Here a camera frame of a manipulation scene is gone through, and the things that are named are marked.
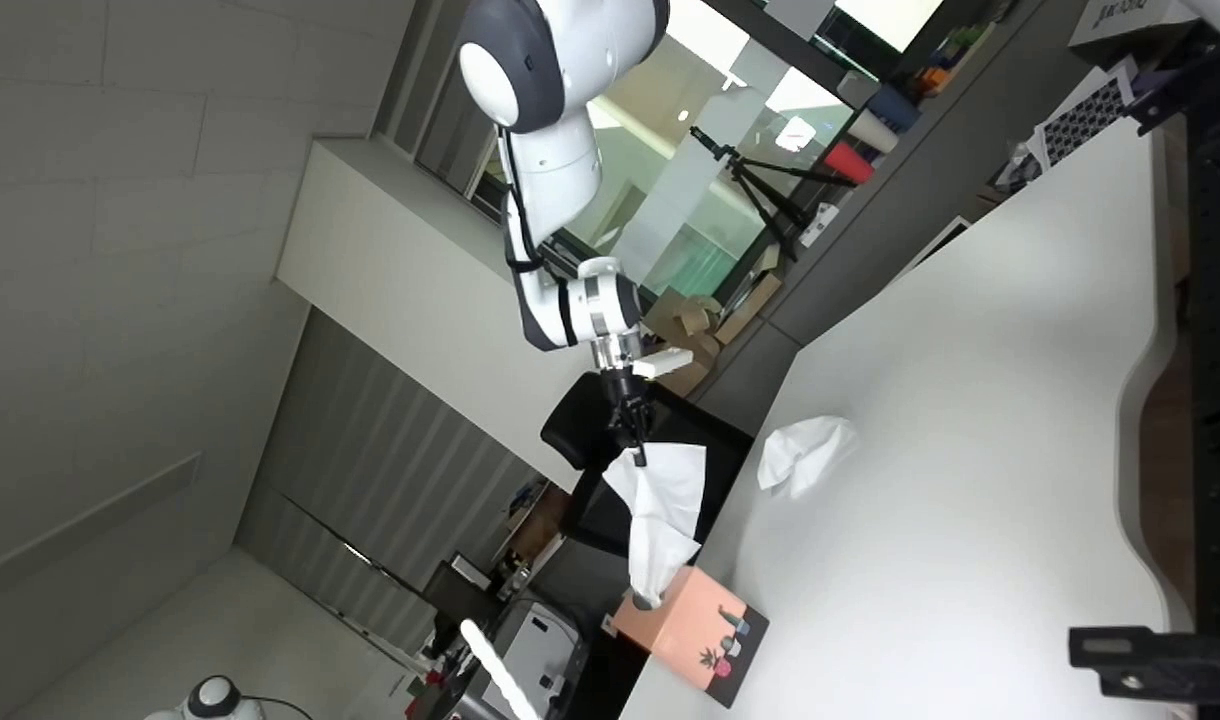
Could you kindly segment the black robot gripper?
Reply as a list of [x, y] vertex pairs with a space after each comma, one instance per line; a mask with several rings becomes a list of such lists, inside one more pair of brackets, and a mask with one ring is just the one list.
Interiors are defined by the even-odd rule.
[[648, 428], [652, 428], [652, 403], [648, 403], [648, 380], [634, 374], [634, 363], [644, 355], [642, 340], [642, 293], [620, 273], [616, 262], [586, 262], [580, 264], [580, 287], [586, 287], [586, 321], [593, 331], [593, 361], [613, 386], [616, 401], [616, 437], [634, 454], [634, 465], [648, 465]]

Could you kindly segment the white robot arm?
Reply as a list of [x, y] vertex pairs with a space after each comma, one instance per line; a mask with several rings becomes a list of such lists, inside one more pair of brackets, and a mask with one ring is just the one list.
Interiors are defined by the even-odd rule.
[[638, 374], [642, 293], [613, 255], [547, 270], [544, 246], [599, 192], [588, 104], [666, 42], [674, 0], [468, 0], [456, 68], [497, 124], [505, 174], [505, 264], [523, 340], [542, 351], [588, 347], [610, 396], [610, 428], [648, 461], [648, 380]]

